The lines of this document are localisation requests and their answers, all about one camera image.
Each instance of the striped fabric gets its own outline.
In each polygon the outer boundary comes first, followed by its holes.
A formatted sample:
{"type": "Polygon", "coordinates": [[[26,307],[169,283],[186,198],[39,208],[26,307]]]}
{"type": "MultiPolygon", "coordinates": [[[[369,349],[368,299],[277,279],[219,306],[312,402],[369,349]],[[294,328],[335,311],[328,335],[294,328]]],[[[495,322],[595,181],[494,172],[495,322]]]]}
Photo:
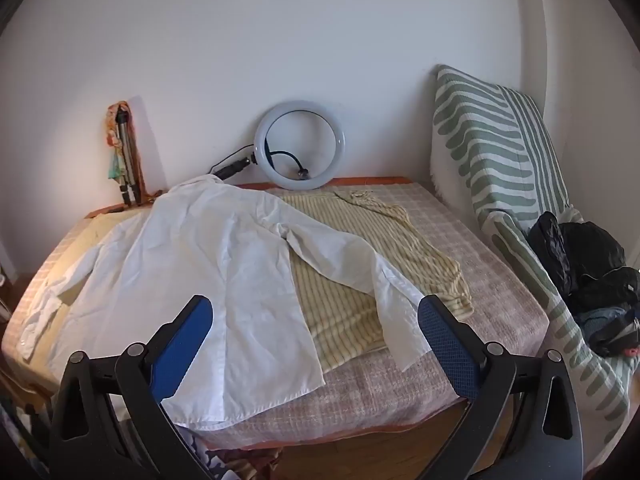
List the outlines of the striped fabric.
{"type": "MultiPolygon", "coordinates": [[[[431,244],[462,266],[474,299],[468,323],[484,341],[501,341],[509,352],[534,355],[545,336],[548,319],[514,273],[455,216],[419,184],[380,182],[328,186],[325,191],[367,189],[385,203],[401,205],[412,225],[431,244]]],[[[293,192],[270,189],[283,197],[293,192]]],[[[16,351],[22,322],[38,290],[57,262],[87,227],[82,220],[66,234],[32,280],[10,319],[2,354],[18,377],[42,385],[42,370],[16,351]]],[[[54,330],[56,318],[48,330],[54,330]]],[[[41,338],[36,347],[46,340],[41,338]]],[[[42,349],[42,355],[48,353],[42,349]]],[[[219,449],[279,447],[316,440],[337,440],[371,431],[407,430],[456,402],[457,396],[433,352],[401,372],[388,350],[368,352],[324,375],[325,386],[249,420],[201,435],[219,449]]]]}
{"type": "MultiPolygon", "coordinates": [[[[576,210],[570,217],[581,220],[576,210]]],[[[549,318],[543,347],[558,350],[567,363],[589,463],[615,436],[628,413],[629,383],[640,358],[602,358],[591,351],[558,290],[510,216],[493,213],[482,230],[549,318]]]]}
{"type": "Polygon", "coordinates": [[[446,138],[480,226],[504,211],[526,232],[545,211],[559,216],[568,194],[531,97],[442,65],[434,130],[446,138]]]}
{"type": "MultiPolygon", "coordinates": [[[[380,202],[366,191],[289,194],[282,199],[333,229],[364,238],[423,294],[437,294],[459,320],[473,313],[460,264],[432,247],[404,208],[380,202]]],[[[374,298],[332,282],[294,251],[289,254],[298,299],[324,372],[385,347],[374,298]]]]}

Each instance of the pile of clothes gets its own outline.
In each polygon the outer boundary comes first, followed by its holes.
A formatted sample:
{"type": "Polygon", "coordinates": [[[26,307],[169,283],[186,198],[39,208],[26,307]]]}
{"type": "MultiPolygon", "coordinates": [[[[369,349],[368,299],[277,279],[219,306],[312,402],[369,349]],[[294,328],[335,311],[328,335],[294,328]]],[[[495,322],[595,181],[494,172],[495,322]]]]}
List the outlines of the pile of clothes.
{"type": "Polygon", "coordinates": [[[593,222],[559,224],[545,212],[527,242],[537,254],[590,348],[602,357],[640,352],[640,274],[593,222]]]}

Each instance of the ring light stand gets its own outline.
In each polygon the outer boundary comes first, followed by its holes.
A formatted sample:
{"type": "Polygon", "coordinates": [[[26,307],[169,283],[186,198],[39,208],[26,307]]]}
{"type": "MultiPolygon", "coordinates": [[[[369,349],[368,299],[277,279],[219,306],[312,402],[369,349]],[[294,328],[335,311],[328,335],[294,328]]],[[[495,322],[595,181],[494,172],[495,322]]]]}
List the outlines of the ring light stand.
{"type": "Polygon", "coordinates": [[[316,187],[324,186],[329,182],[337,173],[338,167],[344,155],[344,132],[338,119],[327,108],[311,101],[288,101],[274,106],[269,110],[255,133],[254,141],[254,157],[255,161],[261,170],[264,171],[266,176],[274,184],[277,184],[284,189],[290,189],[295,191],[315,189],[316,187]],[[267,134],[273,126],[273,124],[281,117],[290,114],[292,112],[309,112],[317,115],[323,119],[331,128],[335,136],[335,153],[334,158],[329,166],[318,176],[310,178],[308,180],[293,180],[286,178],[279,174],[273,167],[270,161],[270,155],[265,147],[267,134]]]}

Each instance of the blue fabric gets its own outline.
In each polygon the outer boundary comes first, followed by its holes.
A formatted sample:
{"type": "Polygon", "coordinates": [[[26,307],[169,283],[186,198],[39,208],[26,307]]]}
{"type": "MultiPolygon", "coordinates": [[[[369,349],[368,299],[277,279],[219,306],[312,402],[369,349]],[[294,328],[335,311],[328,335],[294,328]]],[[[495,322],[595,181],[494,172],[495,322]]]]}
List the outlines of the blue fabric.
{"type": "Polygon", "coordinates": [[[574,316],[575,322],[582,331],[582,337],[588,341],[591,335],[607,326],[612,320],[624,316],[626,310],[621,306],[607,306],[582,312],[574,316]]]}
{"type": "Polygon", "coordinates": [[[174,395],[212,323],[211,302],[202,298],[153,366],[151,393],[156,402],[174,395]]]}
{"type": "Polygon", "coordinates": [[[455,392],[474,400],[480,391],[480,367],[428,298],[418,306],[418,325],[455,392]]]}

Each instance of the white long-sleeve shirt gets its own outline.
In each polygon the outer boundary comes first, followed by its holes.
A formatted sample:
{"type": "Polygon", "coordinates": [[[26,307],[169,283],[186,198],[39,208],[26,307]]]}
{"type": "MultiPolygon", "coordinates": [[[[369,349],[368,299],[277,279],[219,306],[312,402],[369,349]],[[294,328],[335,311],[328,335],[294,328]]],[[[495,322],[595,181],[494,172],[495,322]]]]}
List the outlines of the white long-sleeve shirt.
{"type": "Polygon", "coordinates": [[[18,348],[27,358],[56,294],[91,273],[52,347],[61,378],[69,355],[121,354],[146,342],[194,294],[213,324],[176,394],[176,424],[228,426],[324,384],[294,286],[289,246],[317,272],[376,298],[385,342],[405,370],[430,350],[416,309],[422,294],[362,238],[327,227],[276,196],[207,175],[174,187],[149,215],[114,230],[43,295],[18,348]]]}

